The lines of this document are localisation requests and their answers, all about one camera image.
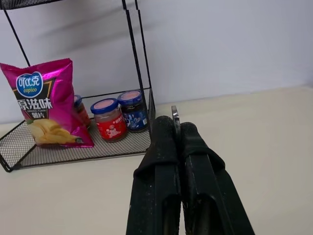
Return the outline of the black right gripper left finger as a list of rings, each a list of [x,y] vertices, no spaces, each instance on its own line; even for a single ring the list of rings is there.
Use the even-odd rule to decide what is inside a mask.
[[[181,190],[174,124],[153,122],[151,145],[133,174],[126,234],[179,234]]]

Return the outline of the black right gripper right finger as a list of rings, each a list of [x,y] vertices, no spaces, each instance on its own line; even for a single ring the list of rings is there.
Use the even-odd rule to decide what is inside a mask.
[[[225,162],[207,146],[195,124],[181,124],[181,142],[186,234],[254,234]]]

